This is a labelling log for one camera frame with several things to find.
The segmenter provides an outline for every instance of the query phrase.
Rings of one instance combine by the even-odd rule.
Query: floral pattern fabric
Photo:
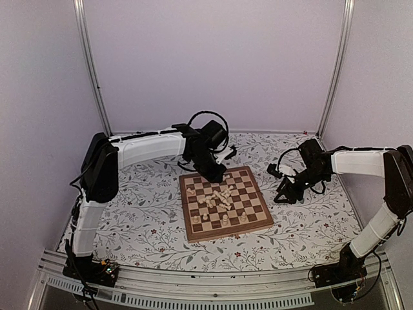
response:
[[[359,232],[354,211],[336,176],[322,195],[305,192],[304,203],[274,203],[280,180],[266,172],[285,150],[313,138],[305,134],[231,134],[237,156],[227,167],[248,165],[274,219],[270,229],[188,243],[179,193],[181,158],[136,163],[119,171],[119,193],[105,209],[94,242],[96,258],[122,265],[185,271],[259,271],[335,262]],[[283,164],[302,171],[298,152]],[[67,229],[62,240],[68,238]],[[59,251],[64,252],[61,242]]]

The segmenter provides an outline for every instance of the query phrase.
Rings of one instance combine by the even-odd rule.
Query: chessboard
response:
[[[228,169],[220,184],[210,183],[196,173],[180,176],[179,185],[190,243],[251,233],[274,224],[250,167]],[[228,208],[219,206],[218,197],[211,198],[209,206],[203,201],[214,191],[224,193],[229,188]]]

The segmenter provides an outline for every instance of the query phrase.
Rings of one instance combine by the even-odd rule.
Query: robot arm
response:
[[[82,274],[87,282],[114,285],[114,268],[111,273],[99,272],[96,277],[96,269],[101,271],[102,267],[92,262],[92,251],[102,212],[119,190],[118,170],[169,155],[182,155],[187,163],[193,163],[193,171],[211,183],[221,183],[227,169],[221,162],[235,156],[236,148],[228,147],[227,130],[213,120],[202,129],[178,124],[158,132],[110,138],[99,133],[93,137],[77,179],[81,195],[72,211],[72,242],[66,243],[68,261],[64,275],[78,278]]]
[[[317,287],[333,285],[367,275],[364,261],[367,255],[385,242],[396,229],[403,229],[405,219],[413,211],[413,150],[408,145],[397,149],[349,149],[340,147],[323,151],[317,140],[310,139],[297,149],[306,165],[302,172],[271,164],[267,171],[283,178],[277,188],[275,202],[296,203],[304,191],[331,180],[332,174],[364,174],[385,179],[384,202],[378,213],[362,232],[340,252],[338,263],[315,266],[312,269]]]

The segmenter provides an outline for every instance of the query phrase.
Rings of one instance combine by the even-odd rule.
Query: lavender wall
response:
[[[72,1],[2,1],[0,29],[0,309],[20,310],[102,128]]]
[[[95,0],[85,11],[114,131],[205,109],[233,130],[316,130],[344,1]]]
[[[413,145],[413,3],[357,1],[345,65],[324,137],[338,145]],[[345,178],[363,223],[384,196],[382,179]],[[405,309],[413,309],[413,218],[393,237],[387,255]]]

